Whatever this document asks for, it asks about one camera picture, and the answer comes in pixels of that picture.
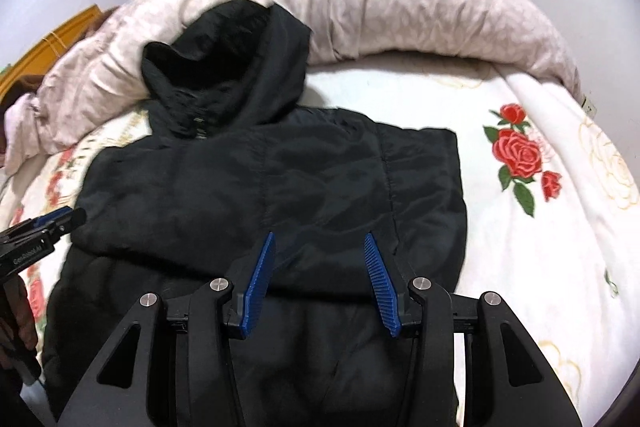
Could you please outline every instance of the wall outlet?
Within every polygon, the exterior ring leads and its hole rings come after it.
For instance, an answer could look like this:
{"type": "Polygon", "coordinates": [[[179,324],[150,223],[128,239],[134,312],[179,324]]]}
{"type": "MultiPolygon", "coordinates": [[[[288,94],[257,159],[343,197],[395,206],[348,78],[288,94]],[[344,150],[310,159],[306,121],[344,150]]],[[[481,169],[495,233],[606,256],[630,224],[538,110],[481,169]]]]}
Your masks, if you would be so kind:
{"type": "Polygon", "coordinates": [[[591,118],[591,120],[595,118],[596,113],[598,112],[596,106],[586,96],[583,96],[582,99],[582,110],[587,114],[589,118],[591,118]]]}

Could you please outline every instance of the wooden cabinet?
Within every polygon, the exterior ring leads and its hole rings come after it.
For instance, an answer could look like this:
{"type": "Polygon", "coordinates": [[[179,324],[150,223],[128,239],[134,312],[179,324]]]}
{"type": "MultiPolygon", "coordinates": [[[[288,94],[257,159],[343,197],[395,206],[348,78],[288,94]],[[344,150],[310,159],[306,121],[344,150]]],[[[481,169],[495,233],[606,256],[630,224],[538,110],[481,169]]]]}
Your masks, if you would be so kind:
{"type": "Polygon", "coordinates": [[[71,47],[80,34],[102,12],[97,6],[80,12],[46,35],[11,68],[0,75],[0,100],[14,82],[24,74],[45,74],[71,47]]]}

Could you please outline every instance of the floral bedsheet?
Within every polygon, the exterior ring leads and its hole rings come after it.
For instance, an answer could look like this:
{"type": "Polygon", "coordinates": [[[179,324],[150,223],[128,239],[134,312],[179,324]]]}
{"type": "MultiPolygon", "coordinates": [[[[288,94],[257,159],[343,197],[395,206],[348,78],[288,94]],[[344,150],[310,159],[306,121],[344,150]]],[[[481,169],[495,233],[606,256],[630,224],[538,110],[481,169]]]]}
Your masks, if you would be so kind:
{"type": "MultiPolygon", "coordinates": [[[[383,54],[311,70],[302,103],[456,132],[469,225],[456,291],[500,293],[584,427],[593,426],[640,357],[640,193],[615,146],[564,87],[480,60],[383,54]]],[[[134,108],[65,152],[28,160],[0,202],[0,225],[73,206],[99,150],[149,132],[134,108]]],[[[40,346],[67,249],[65,237],[22,274],[40,346]]],[[[456,339],[459,418],[463,353],[456,339]]]]}

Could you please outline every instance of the red rose print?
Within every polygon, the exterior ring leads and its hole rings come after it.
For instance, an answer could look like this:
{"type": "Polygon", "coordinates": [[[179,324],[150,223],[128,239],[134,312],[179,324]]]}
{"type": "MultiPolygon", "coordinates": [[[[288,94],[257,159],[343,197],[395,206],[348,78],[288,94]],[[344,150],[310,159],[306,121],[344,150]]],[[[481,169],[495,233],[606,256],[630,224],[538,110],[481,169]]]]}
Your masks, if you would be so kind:
{"type": "Polygon", "coordinates": [[[44,303],[44,289],[42,287],[42,280],[36,279],[29,286],[29,305],[31,306],[31,312],[33,312],[33,318],[39,320],[44,315],[46,308],[44,303]]]}
{"type": "Polygon", "coordinates": [[[540,149],[522,133],[500,129],[493,151],[495,158],[507,165],[511,176],[530,178],[542,172],[540,149]]]}
{"type": "Polygon", "coordinates": [[[562,185],[559,184],[558,180],[562,176],[557,172],[544,171],[542,172],[542,193],[545,196],[545,201],[550,200],[551,198],[557,198],[560,195],[560,189],[562,185]]]}
{"type": "Polygon", "coordinates": [[[62,171],[57,171],[49,179],[47,184],[47,190],[45,191],[47,202],[51,208],[58,206],[58,200],[60,199],[60,192],[58,190],[58,182],[62,179],[62,171]]]}
{"type": "Polygon", "coordinates": [[[65,150],[65,152],[63,152],[62,155],[60,155],[60,159],[58,160],[58,166],[62,167],[65,163],[67,163],[71,159],[71,156],[74,155],[75,151],[76,151],[76,146],[70,147],[69,149],[65,150]]]}
{"type": "Polygon", "coordinates": [[[22,214],[24,214],[24,205],[21,204],[15,211],[14,219],[11,220],[11,226],[17,225],[22,221],[22,214]]]}
{"type": "Polygon", "coordinates": [[[527,118],[527,113],[517,103],[508,103],[500,108],[500,116],[509,123],[519,124],[527,118]]]}

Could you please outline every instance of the bedsheet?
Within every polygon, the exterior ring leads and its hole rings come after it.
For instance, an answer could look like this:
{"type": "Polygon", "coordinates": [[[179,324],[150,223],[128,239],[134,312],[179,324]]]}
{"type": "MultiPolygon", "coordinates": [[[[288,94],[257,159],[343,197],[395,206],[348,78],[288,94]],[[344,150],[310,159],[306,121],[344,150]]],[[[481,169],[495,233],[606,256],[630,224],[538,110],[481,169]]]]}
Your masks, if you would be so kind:
{"type": "MultiPolygon", "coordinates": [[[[613,144],[566,89],[510,66],[387,53],[310,69],[302,103],[457,133],[469,227],[456,291],[503,295],[583,425],[593,426],[640,356],[640,194],[613,144]]],[[[73,205],[98,150],[148,133],[145,113],[135,107],[63,153],[32,158],[10,181],[0,225],[73,205]]],[[[41,337],[66,241],[22,274],[41,337]]],[[[463,357],[456,339],[459,419],[463,357]]]]}

